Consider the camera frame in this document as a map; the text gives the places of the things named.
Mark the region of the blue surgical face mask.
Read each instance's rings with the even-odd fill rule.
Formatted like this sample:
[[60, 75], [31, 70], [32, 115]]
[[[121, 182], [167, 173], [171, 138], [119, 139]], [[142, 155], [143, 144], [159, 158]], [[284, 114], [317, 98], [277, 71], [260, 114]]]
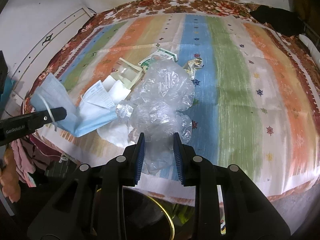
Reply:
[[65, 87], [53, 74], [48, 74], [43, 83], [36, 88], [30, 103], [36, 111], [63, 107], [67, 116], [64, 120], [57, 121], [56, 125], [75, 137], [86, 135], [117, 118], [116, 105], [109, 109], [87, 103], [84, 106], [76, 106]]

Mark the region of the clear plastic bag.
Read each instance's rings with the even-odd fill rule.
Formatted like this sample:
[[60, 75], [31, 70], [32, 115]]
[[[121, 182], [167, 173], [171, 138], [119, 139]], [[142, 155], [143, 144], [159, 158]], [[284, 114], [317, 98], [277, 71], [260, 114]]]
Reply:
[[192, 122], [185, 114], [194, 100], [189, 74], [172, 60], [153, 60], [129, 100], [118, 103], [116, 113], [145, 138], [143, 172], [156, 175], [174, 162], [174, 134], [191, 140]]

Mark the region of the gold rimmed trash bin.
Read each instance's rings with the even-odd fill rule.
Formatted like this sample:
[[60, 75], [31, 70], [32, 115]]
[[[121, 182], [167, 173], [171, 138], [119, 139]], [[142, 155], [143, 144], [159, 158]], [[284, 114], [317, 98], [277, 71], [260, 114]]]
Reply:
[[127, 239], [191, 239], [194, 207], [146, 196], [129, 188], [123, 193]]

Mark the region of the pink clothes pile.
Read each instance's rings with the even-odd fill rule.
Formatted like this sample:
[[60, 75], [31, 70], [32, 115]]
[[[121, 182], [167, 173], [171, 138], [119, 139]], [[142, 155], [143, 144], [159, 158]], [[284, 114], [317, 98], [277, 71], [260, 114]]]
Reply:
[[1, 193], [11, 203], [18, 202], [21, 197], [19, 182], [28, 187], [36, 187], [32, 174], [36, 167], [23, 148], [21, 139], [14, 140], [5, 146], [3, 168], [1, 168]]

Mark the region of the crumpled white tissue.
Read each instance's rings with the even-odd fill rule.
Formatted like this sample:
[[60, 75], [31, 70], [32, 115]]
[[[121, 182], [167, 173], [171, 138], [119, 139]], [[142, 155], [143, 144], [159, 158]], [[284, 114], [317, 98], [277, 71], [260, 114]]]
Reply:
[[133, 145], [135, 142], [129, 137], [133, 131], [132, 126], [118, 123], [117, 121], [110, 122], [97, 129], [101, 139], [108, 141], [119, 148], [126, 148]]

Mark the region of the white folded napkin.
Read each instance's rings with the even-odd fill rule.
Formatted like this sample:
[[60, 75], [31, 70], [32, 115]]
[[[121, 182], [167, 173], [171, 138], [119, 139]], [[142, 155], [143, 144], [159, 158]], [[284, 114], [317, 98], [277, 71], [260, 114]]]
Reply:
[[110, 75], [102, 82], [102, 85], [115, 105], [125, 100], [131, 92], [131, 90], [127, 89], [120, 80], [115, 80]]

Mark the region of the white printed paper leaflet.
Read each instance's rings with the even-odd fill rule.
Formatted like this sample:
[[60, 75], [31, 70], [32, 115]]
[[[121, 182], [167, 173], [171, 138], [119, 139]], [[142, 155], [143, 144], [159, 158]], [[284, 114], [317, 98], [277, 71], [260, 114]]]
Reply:
[[98, 80], [93, 84], [81, 97], [80, 105], [85, 104], [101, 107], [101, 108], [112, 108], [115, 106], [113, 100], [111, 99], [109, 93], [104, 88], [102, 82]]

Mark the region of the colourful striped bed mat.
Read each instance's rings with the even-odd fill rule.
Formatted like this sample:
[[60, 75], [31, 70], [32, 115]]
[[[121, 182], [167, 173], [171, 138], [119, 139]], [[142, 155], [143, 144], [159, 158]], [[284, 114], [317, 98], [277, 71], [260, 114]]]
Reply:
[[73, 104], [97, 81], [165, 48], [193, 79], [189, 144], [220, 166], [239, 165], [270, 199], [319, 180], [319, 96], [306, 64], [276, 33], [238, 18], [197, 14], [137, 17], [86, 25], [33, 84], [52, 73]]

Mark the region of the cream snack wrapper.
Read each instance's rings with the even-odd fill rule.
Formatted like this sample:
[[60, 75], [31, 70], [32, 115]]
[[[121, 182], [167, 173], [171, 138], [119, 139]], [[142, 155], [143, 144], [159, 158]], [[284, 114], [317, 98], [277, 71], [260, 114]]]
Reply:
[[131, 64], [122, 57], [114, 64], [111, 76], [117, 81], [120, 80], [127, 89], [131, 89], [143, 76], [142, 67]]

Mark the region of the gold foil wrapper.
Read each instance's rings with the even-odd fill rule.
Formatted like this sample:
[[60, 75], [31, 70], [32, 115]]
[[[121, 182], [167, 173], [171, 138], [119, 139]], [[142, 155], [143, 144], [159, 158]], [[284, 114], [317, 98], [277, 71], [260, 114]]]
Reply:
[[189, 60], [183, 66], [183, 69], [188, 73], [189, 77], [193, 80], [193, 79], [195, 79], [196, 71], [199, 69], [202, 69], [203, 66], [204, 66], [203, 60], [200, 57], [196, 57], [192, 60]]

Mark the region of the green white medicine box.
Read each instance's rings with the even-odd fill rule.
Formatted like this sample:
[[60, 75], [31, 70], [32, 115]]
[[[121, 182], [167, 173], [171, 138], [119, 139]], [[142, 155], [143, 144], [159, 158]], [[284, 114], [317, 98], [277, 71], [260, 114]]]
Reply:
[[157, 60], [172, 60], [174, 62], [178, 61], [178, 55], [173, 53], [172, 51], [159, 48], [155, 52], [151, 53], [149, 56], [144, 58], [142, 61], [138, 63], [140, 67], [146, 72], [149, 68], [149, 65], [153, 63], [153, 61]]

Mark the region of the floral brown blanket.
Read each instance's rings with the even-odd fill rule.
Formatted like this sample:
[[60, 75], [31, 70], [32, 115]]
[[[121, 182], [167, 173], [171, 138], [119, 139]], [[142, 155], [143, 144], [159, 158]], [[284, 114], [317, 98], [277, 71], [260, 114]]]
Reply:
[[[23, 99], [21, 112], [31, 112], [32, 106], [29, 101], [36, 87], [49, 73], [61, 76], [69, 69], [72, 61], [84, 51], [84, 47], [97, 36], [103, 26], [143, 16], [182, 13], [234, 16], [248, 22], [259, 23], [249, 14], [259, 6], [239, 0], [136, 0], [96, 14], [56, 53], [46, 67], [40, 68], [42, 72]], [[278, 32], [277, 34], [306, 69], [306, 73], [300, 72], [298, 77], [308, 95], [315, 116], [319, 117], [319, 103], [316, 102], [316, 98], [319, 97], [319, 70], [316, 59], [319, 52], [308, 38], [311, 32], [312, 30], [304, 24], [304, 33], [297, 36], [285, 36]]]

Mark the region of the black cloth on bed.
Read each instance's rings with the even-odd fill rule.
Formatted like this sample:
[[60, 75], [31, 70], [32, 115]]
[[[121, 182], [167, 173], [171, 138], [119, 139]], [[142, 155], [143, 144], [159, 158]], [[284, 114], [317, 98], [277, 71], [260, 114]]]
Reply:
[[304, 22], [294, 12], [260, 5], [249, 14], [259, 23], [270, 24], [282, 35], [297, 36], [304, 33]]

